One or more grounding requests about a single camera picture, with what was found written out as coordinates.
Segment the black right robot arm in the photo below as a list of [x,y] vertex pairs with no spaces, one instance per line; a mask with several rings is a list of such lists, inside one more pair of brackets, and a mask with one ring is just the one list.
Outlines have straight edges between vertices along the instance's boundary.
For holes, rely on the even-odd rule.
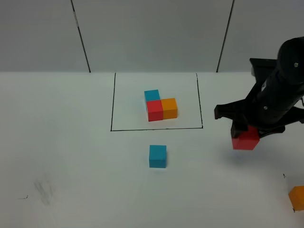
[[215,107],[215,119],[232,120],[231,136],[238,138],[249,127],[258,136],[283,133],[288,124],[304,122],[304,111],[295,104],[304,96],[304,39],[287,40],[277,59],[250,58],[256,83],[245,99]]

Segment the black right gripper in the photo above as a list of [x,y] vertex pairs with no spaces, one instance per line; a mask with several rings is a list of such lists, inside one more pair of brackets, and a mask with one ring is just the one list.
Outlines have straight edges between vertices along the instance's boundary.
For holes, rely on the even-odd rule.
[[259,138],[283,133],[288,124],[304,122],[304,110],[295,104],[304,96],[304,81],[287,80],[273,71],[264,81],[256,82],[245,99],[218,104],[215,119],[232,120],[231,137],[248,131],[248,125],[258,129]]

